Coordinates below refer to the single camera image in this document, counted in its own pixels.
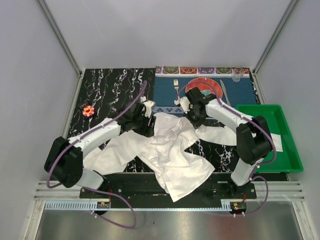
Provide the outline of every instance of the green plastic bin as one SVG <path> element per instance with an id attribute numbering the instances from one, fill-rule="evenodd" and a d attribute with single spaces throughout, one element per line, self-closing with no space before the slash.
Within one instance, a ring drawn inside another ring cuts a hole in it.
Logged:
<path id="1" fill-rule="evenodd" d="M 273 163 L 261 165 L 256 170 L 258 173 L 292 173 L 301 172 L 304 169 L 280 105 L 237 105 L 236 109 L 253 117 L 263 116 L 268 123 L 270 132 L 281 135 L 283 152 L 276 153 L 276 159 Z M 270 161 L 272 157 L 273 152 L 269 153 L 263 161 Z"/>

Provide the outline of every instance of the gray wall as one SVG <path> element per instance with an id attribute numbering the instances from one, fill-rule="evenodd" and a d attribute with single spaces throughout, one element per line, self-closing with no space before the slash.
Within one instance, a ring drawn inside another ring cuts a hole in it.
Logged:
<path id="1" fill-rule="evenodd" d="M 0 239 L 17 240 L 77 76 L 35 0 L 0 7 Z"/>
<path id="2" fill-rule="evenodd" d="M 290 0 L 46 2 L 81 68 L 253 68 Z"/>
<path id="3" fill-rule="evenodd" d="M 300 1 L 258 77 L 267 103 L 283 107 L 304 166 L 293 177 L 320 236 L 320 1 Z"/>

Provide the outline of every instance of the white cloth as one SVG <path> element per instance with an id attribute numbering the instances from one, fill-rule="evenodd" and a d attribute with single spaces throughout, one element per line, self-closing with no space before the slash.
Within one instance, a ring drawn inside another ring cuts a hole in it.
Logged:
<path id="1" fill-rule="evenodd" d="M 160 186 L 173 202 L 190 194 L 214 171 L 203 157 L 185 152 L 199 139 L 221 145 L 237 145 L 236 134 L 228 127 L 202 125 L 195 130 L 185 117 L 156 113 L 154 136 L 144 137 L 133 131 L 110 140 L 101 151 L 96 148 L 83 161 L 88 170 L 102 175 L 123 172 L 138 156 L 150 167 Z"/>

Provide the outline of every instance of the fork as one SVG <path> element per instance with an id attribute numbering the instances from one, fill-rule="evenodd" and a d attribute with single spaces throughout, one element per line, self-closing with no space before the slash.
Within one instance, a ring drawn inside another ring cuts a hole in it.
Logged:
<path id="1" fill-rule="evenodd" d="M 178 79 L 173 79 L 173 86 L 174 89 L 176 90 L 176 93 L 179 94 L 179 82 Z"/>

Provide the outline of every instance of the metal floor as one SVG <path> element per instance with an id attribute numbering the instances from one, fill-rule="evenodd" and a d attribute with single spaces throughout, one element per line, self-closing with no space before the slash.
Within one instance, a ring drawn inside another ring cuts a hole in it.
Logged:
<path id="1" fill-rule="evenodd" d="M 248 211 L 256 209 L 248 202 Z M 110 211 L 105 217 L 132 224 L 131 213 Z M 302 240 L 290 202 L 267 202 L 252 216 L 226 212 L 137 212 L 137 228 L 123 229 L 85 211 L 45 210 L 37 240 Z"/>

